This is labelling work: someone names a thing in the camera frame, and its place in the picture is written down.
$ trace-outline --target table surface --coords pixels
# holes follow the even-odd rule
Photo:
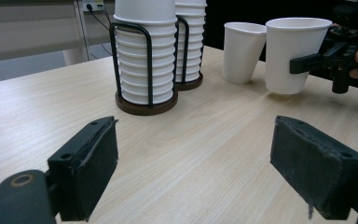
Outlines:
[[[355,223],[308,217],[308,206],[270,164],[278,115],[301,119],[358,151],[358,89],[331,92],[309,76],[296,95],[222,79],[223,51],[204,48],[202,84],[154,116],[116,105],[112,58],[0,82],[0,182],[48,169],[47,158],[87,123],[118,119],[118,166],[89,223]]]

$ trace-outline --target round wooden base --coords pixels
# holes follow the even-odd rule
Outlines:
[[[178,91],[190,91],[193,89],[196,89],[198,86],[201,85],[203,80],[203,74],[200,72],[200,77],[197,78],[194,81],[189,81],[189,82],[175,82],[175,89]]]
[[[167,102],[153,105],[153,107],[150,107],[149,105],[136,105],[130,103],[126,101],[122,96],[118,96],[118,93],[116,92],[116,104],[118,108],[133,115],[150,116],[150,115],[162,114],[172,109],[177,102],[178,102],[178,91],[174,91],[173,96]]]

